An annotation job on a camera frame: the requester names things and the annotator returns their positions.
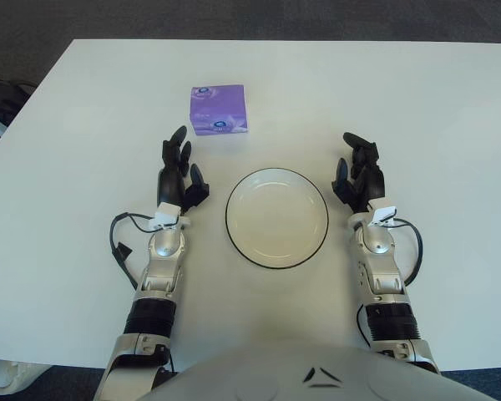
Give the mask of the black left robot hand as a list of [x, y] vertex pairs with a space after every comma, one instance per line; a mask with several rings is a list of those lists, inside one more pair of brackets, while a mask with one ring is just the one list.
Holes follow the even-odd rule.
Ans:
[[210, 195], [210, 186], [197, 164], [190, 164], [191, 143], [186, 140], [187, 128], [180, 126], [162, 144], [163, 167], [158, 174], [157, 205], [178, 206], [184, 215]]

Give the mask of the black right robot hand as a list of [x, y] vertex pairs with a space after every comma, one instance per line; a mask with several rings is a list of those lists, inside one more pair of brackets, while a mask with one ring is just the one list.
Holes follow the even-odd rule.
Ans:
[[377, 144], [349, 132], [343, 134], [343, 139], [352, 148], [352, 167], [340, 158], [331, 187], [353, 213], [367, 212], [369, 201], [385, 196], [384, 175], [377, 165]]

